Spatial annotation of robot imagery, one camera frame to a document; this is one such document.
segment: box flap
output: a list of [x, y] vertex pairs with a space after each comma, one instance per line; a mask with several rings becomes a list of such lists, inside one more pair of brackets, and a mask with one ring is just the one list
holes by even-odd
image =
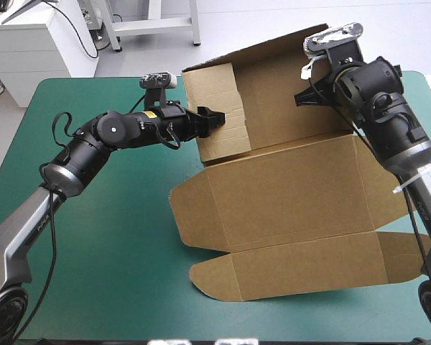
[[182, 242], [191, 247], [229, 251], [206, 171], [173, 188], [170, 203]]
[[314, 27], [309, 27], [304, 30], [293, 32], [291, 34], [286, 34], [284, 36], [277, 37], [257, 45], [252, 45], [235, 52], [230, 52], [224, 56], [211, 59], [204, 63], [194, 65], [184, 69], [183, 72], [199, 70], [201, 68], [215, 65], [222, 65], [224, 63], [232, 63], [234, 68], [244, 64], [257, 63], [267, 57], [282, 55], [285, 52], [290, 52], [291, 50], [296, 49], [297, 45], [302, 45], [303, 40], [306, 37], [313, 35], [316, 32], [323, 31], [327, 28], [329, 28], [327, 24], [319, 24]]
[[247, 152], [251, 149], [245, 125], [244, 108], [236, 89], [235, 75], [230, 63], [205, 70], [184, 73], [188, 107], [197, 111], [207, 106], [225, 113], [225, 124], [208, 138], [197, 138], [201, 161]]
[[187, 245], [240, 252], [374, 230], [353, 136], [279, 147], [207, 167], [172, 190]]
[[190, 279], [224, 301], [388, 283], [376, 232], [227, 254], [193, 265]]
[[367, 202], [375, 228], [391, 223], [407, 214], [402, 193], [394, 194], [399, 184], [375, 159], [366, 145], [354, 137], [358, 153], [358, 166], [366, 191]]
[[[414, 234], [398, 232], [377, 232], [383, 252], [386, 276], [389, 283], [406, 282], [420, 275], [423, 265], [422, 255]], [[422, 237], [425, 251], [431, 248], [428, 235]]]

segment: white drawer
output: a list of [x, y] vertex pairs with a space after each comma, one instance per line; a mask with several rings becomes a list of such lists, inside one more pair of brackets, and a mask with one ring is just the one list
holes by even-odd
[[42, 52], [0, 52], [2, 72], [45, 72], [67, 70], [57, 50]]
[[48, 29], [0, 30], [0, 52], [57, 50]]
[[18, 106], [28, 106], [38, 84], [48, 78], [69, 78], [68, 72], [0, 73], [0, 79]]

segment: gray floor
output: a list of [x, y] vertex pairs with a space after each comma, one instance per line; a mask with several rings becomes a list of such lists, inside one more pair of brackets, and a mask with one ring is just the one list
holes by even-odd
[[[189, 12], [187, 0], [162, 0], [164, 17]], [[138, 19], [146, 1], [111, 0], [124, 20]], [[379, 55], [405, 70], [431, 75], [431, 1], [408, 0], [199, 0], [202, 45], [190, 32], [124, 37], [123, 52], [101, 52], [96, 77], [132, 76], [169, 70], [175, 74], [197, 63], [304, 27], [327, 22], [361, 22], [367, 60]], [[8, 93], [0, 96], [0, 164], [25, 109]]]

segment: white cabinet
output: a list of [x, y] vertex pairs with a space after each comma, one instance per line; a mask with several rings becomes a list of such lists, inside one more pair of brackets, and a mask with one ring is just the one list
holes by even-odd
[[[40, 81], [93, 77], [98, 63], [98, 58], [85, 53], [70, 23], [46, 3], [2, 25], [23, 3], [14, 0], [0, 15], [0, 79], [21, 107], [29, 105]], [[86, 49], [95, 56], [96, 47], [77, 0], [60, 0], [56, 6], [70, 18]]]

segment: cardboard box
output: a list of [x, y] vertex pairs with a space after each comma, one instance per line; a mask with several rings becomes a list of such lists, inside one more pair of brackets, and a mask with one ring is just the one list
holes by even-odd
[[[312, 27], [184, 70], [190, 108], [226, 113], [198, 141], [204, 171], [171, 192], [184, 243], [227, 252], [190, 279], [227, 301], [404, 282], [413, 234], [376, 230], [407, 213], [396, 179], [331, 109], [295, 106]], [[326, 73], [315, 66], [313, 78]]]

